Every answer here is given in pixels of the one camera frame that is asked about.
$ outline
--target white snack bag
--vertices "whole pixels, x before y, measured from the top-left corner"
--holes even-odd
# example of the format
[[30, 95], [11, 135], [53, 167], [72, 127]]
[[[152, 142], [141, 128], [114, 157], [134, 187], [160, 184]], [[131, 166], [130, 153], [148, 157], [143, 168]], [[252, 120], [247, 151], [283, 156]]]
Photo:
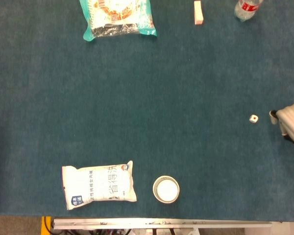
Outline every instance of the white snack bag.
[[92, 201], [136, 202], [132, 177], [133, 161], [76, 169], [62, 167], [62, 183], [67, 209], [72, 210]]

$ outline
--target snack bag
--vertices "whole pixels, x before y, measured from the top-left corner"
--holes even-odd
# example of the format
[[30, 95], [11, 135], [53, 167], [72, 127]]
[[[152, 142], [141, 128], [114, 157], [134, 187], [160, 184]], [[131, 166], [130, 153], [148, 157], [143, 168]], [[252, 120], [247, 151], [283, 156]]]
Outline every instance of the snack bag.
[[62, 184], [67, 209], [92, 201], [136, 202], [132, 177], [133, 162], [122, 165], [94, 166], [76, 169], [62, 167]]
[[84, 39], [141, 33], [157, 36], [149, 0], [79, 0], [88, 23]]

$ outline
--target plastic bottle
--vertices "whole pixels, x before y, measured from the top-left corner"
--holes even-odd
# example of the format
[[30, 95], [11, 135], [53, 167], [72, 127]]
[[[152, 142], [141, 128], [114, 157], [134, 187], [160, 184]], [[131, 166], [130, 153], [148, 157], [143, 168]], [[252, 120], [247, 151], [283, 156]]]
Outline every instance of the plastic bottle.
[[242, 22], [252, 18], [263, 0], [239, 0], [234, 8], [234, 15]]

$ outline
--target pink eraser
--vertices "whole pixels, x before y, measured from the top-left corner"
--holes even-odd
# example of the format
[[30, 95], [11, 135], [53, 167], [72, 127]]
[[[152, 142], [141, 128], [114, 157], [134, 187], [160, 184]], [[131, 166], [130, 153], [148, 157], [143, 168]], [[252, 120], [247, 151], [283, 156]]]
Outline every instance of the pink eraser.
[[194, 15], [195, 15], [195, 24], [202, 24], [204, 21], [204, 16], [201, 11], [201, 2], [194, 1]]

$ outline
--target white cup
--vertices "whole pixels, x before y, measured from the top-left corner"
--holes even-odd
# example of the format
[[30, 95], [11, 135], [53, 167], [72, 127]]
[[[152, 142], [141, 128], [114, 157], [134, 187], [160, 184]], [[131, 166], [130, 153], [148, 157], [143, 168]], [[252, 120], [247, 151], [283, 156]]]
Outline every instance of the white cup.
[[152, 186], [153, 195], [162, 203], [175, 202], [180, 193], [180, 186], [171, 176], [163, 175]]

